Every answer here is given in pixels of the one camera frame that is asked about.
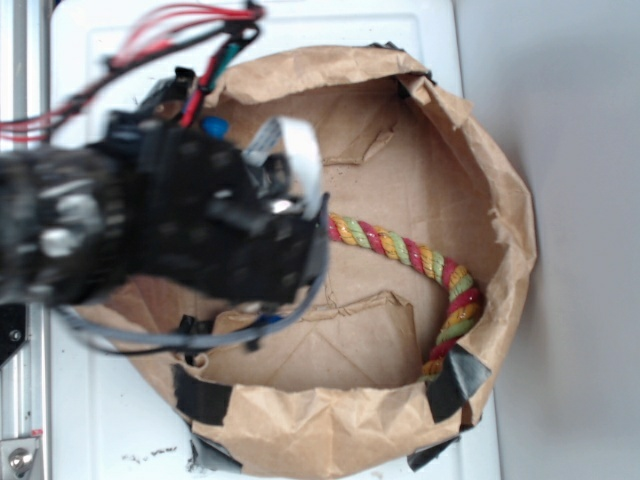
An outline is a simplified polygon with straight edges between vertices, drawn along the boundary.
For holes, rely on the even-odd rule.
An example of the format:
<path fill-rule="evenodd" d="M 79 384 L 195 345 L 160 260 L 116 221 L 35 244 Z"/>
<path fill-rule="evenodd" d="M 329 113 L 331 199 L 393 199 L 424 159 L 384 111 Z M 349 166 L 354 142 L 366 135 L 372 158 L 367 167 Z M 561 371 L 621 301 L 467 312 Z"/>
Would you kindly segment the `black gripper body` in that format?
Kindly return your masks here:
<path fill-rule="evenodd" d="M 327 264 L 327 198 L 312 129 L 294 123 L 302 151 L 259 139 L 239 149 L 181 127 L 194 72 L 177 68 L 132 112 L 113 112 L 99 153 L 105 167 L 101 287 L 131 277 L 171 280 L 235 303 L 285 304 L 318 284 Z"/>

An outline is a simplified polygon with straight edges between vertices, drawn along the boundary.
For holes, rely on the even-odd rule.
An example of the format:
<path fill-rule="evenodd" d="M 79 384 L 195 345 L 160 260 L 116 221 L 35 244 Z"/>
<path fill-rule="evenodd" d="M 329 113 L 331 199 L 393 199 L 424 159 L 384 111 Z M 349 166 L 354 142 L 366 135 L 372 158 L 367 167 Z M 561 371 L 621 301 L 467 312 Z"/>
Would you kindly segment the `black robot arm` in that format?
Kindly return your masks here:
<path fill-rule="evenodd" d="M 291 302 L 326 260 L 313 127 L 273 117 L 244 148 L 209 118 L 181 127 L 176 70 L 105 136 L 1 157 L 1 298 L 76 305 L 135 275 L 232 302 Z"/>

